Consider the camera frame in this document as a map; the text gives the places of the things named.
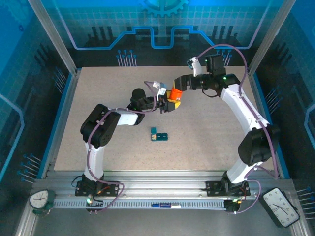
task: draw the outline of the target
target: enclosure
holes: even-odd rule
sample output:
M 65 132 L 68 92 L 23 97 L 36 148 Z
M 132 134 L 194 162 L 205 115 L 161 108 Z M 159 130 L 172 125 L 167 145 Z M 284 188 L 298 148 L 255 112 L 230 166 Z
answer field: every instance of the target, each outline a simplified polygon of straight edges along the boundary
M 1 235 L 243 235 L 235 230 L 242 224 L 253 234 L 312 235 L 314 11 L 312 0 L 1 1 Z M 106 180 L 126 189 L 116 210 L 90 216 L 86 198 L 74 196 L 71 186 L 87 162 L 82 123 L 97 104 L 126 108 L 136 88 L 151 96 L 144 81 L 171 90 L 176 78 L 192 73 L 187 61 L 216 44 L 224 46 L 207 55 L 221 55 L 226 73 L 239 80 L 245 71 L 249 101 L 281 131 L 279 179 L 259 169 L 250 179 L 259 180 L 261 193 L 284 191 L 300 220 L 277 228 L 259 202 L 229 216 L 222 198 L 203 191 L 237 162 L 244 132 L 223 99 L 200 90 L 185 91 L 173 112 L 155 111 L 137 126 L 116 128 L 103 168 Z M 226 44 L 241 51 L 248 68 Z M 205 72 L 204 56 L 199 61 Z M 152 142 L 151 127 L 168 140 Z M 262 166 L 275 173 L 271 158 Z M 259 195 L 256 183 L 250 187 L 241 209 Z M 45 218 L 29 203 L 42 189 L 56 193 Z M 155 202 L 179 202 L 183 209 L 148 210 Z

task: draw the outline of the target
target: speckled work surface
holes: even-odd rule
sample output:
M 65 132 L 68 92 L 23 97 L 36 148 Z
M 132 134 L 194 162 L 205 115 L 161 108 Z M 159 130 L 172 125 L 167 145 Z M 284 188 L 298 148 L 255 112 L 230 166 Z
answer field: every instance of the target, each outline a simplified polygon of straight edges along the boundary
M 244 74 L 242 66 L 226 70 L 239 79 Z M 82 68 L 55 171 L 85 169 L 86 150 L 80 127 L 98 103 L 125 108 L 135 88 L 143 88 L 151 96 L 143 81 L 164 82 L 171 89 L 174 79 L 190 73 L 186 66 Z M 248 81 L 244 83 L 244 91 L 254 103 Z M 158 132 L 168 133 L 168 141 L 152 142 L 152 126 Z M 243 137 L 235 115 L 220 98 L 208 98 L 200 90 L 188 90 L 177 110 L 147 114 L 138 126 L 118 126 L 106 146 L 104 169 L 227 170 L 238 159 L 237 147 Z M 271 160 L 264 166 L 271 169 Z

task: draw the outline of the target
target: clock hand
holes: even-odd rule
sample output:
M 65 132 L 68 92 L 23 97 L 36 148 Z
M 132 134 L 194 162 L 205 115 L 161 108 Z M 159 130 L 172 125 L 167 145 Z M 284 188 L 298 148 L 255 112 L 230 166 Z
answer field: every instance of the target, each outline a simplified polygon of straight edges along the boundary
M 287 214 L 288 215 L 288 213 L 282 208 L 282 207 L 280 207 L 281 208 L 281 210 L 283 210 L 284 212 L 285 212 L 285 214 Z

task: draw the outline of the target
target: gear logo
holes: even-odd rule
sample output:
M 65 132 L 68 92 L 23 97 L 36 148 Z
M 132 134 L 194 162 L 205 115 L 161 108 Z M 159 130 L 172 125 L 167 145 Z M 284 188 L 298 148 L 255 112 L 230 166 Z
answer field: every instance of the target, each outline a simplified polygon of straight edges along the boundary
M 0 6 L 6 6 L 19 23 L 23 23 L 30 16 L 30 5 L 27 0 L 0 0 Z
M 139 3 L 148 11 L 148 14 L 153 13 L 155 17 L 158 15 L 164 17 L 183 10 L 183 5 L 187 4 L 188 0 L 139 0 Z

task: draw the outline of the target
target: metal post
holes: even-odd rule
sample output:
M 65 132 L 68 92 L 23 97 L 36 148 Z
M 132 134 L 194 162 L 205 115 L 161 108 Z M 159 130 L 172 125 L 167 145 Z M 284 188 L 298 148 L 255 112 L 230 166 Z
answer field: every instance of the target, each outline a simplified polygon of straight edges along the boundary
M 293 7 L 296 0 L 284 0 L 279 11 L 277 12 L 274 20 L 272 21 L 264 39 L 262 40 L 251 64 L 249 65 L 249 75 L 252 76 L 257 70 L 262 59 L 266 55 L 271 43 L 277 36 L 281 26 L 283 25 L 286 17 L 288 16 L 291 8 Z
M 39 21 L 43 25 L 50 40 L 55 46 L 57 52 L 59 53 L 61 59 L 66 65 L 67 69 L 69 70 L 72 76 L 75 76 L 77 73 L 77 67 L 75 66 L 67 48 L 65 47 L 63 40 L 58 34 L 56 27 L 54 26 L 52 20 L 50 19 L 50 16 L 48 12 L 46 11 L 43 3 L 40 0 L 28 0 L 28 1 L 31 7 L 33 8 L 33 11 L 35 12 L 36 16 L 38 17 Z

